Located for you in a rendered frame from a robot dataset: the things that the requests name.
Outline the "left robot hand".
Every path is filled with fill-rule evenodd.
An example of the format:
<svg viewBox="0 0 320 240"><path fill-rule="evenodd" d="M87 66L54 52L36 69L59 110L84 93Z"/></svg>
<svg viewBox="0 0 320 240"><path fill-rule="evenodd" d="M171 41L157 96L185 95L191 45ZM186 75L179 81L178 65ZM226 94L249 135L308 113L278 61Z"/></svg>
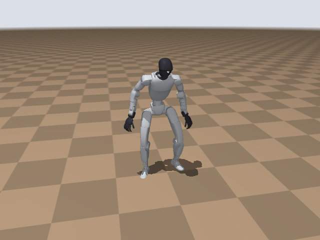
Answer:
<svg viewBox="0 0 320 240"><path fill-rule="evenodd" d="M181 114L182 114L182 116L183 116L184 119L185 119L185 127L186 127L186 125L187 125L187 126L188 126L187 129L189 129L189 128L192 126L192 124L193 124L191 118L188 116L188 113L185 114L184 111L182 111Z"/></svg>

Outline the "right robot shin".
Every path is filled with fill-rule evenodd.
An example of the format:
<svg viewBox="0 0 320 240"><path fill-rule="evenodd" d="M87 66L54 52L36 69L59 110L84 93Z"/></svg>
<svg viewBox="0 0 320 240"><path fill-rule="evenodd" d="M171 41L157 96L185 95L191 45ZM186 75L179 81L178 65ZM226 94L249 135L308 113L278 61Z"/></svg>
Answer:
<svg viewBox="0 0 320 240"><path fill-rule="evenodd" d="M145 167L146 167L146 170L147 170L148 169L149 149L145 150L144 147L140 146L140 156L141 156L141 160L143 162L143 169L145 169Z"/></svg>

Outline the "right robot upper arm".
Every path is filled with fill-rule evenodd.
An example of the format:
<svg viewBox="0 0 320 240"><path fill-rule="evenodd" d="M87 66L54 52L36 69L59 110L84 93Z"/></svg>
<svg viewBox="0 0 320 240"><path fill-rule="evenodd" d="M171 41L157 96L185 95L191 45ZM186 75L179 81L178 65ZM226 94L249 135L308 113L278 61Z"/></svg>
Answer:
<svg viewBox="0 0 320 240"><path fill-rule="evenodd" d="M152 75L143 75L140 78L140 81L135 85L132 91L135 91L135 98L140 96L140 90L142 90L145 86L148 86L152 81Z"/></svg>

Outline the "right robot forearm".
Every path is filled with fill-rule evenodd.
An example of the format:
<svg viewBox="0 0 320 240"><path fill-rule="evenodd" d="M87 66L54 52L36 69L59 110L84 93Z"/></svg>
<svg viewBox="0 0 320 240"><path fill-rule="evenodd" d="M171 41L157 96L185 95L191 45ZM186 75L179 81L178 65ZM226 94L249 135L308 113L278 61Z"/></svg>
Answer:
<svg viewBox="0 0 320 240"><path fill-rule="evenodd" d="M137 99L135 98L135 91L131 91L131 94L130 94L130 106L129 106L129 115L133 115L133 112L136 112L136 105L137 105Z"/></svg>

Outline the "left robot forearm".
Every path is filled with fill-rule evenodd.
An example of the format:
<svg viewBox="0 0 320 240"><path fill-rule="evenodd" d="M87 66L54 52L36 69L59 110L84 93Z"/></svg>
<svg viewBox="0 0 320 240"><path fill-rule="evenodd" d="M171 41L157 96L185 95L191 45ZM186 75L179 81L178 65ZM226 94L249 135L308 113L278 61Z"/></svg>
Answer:
<svg viewBox="0 0 320 240"><path fill-rule="evenodd" d="M181 113L182 111L187 114L188 111L187 111L187 104L186 104L186 95L185 95L185 92L183 92L183 98L180 98L179 99L179 102L180 102L180 109L181 109Z"/></svg>

